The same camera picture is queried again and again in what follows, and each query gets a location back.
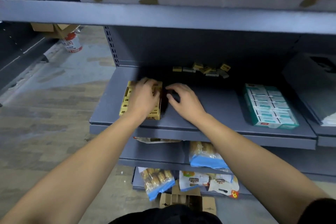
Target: floor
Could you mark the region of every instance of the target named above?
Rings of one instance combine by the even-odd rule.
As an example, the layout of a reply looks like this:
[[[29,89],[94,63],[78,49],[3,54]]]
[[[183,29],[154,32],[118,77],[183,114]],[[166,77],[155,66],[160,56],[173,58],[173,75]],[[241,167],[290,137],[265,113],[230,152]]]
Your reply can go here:
[[[55,45],[46,53],[49,63],[37,64],[0,96],[0,218],[48,171],[94,138],[88,120],[115,67],[102,27],[86,26],[79,36],[82,51],[70,54]],[[105,224],[159,205],[132,189],[133,170],[113,169],[80,224]],[[225,224],[276,223],[252,196],[218,197],[216,207]]]

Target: person's right hand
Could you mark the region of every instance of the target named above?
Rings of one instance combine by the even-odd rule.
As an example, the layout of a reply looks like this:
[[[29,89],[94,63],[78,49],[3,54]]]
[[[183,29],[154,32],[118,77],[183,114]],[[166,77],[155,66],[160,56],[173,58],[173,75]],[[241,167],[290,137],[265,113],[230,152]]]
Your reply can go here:
[[[180,96],[179,103],[171,94],[167,94],[169,103],[184,119],[195,125],[195,123],[206,114],[195,92],[193,92],[187,85],[175,83],[167,86],[166,89],[174,90]]]

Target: forearm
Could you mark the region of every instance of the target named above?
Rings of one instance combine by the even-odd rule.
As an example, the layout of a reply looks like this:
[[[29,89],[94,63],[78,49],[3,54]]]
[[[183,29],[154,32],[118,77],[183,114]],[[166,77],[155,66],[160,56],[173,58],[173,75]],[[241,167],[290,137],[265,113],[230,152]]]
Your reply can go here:
[[[39,181],[2,223],[77,223],[141,119],[123,115]]]
[[[296,223],[309,203],[328,197],[305,175],[206,114],[195,124],[246,188],[280,223]]]

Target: white bucket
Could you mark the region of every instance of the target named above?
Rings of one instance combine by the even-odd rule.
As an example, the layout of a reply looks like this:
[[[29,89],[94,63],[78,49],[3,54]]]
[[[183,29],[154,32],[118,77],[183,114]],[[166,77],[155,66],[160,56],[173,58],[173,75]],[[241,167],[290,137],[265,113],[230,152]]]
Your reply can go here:
[[[75,32],[69,33],[66,38],[62,39],[62,44],[68,52],[79,52],[83,48]]]

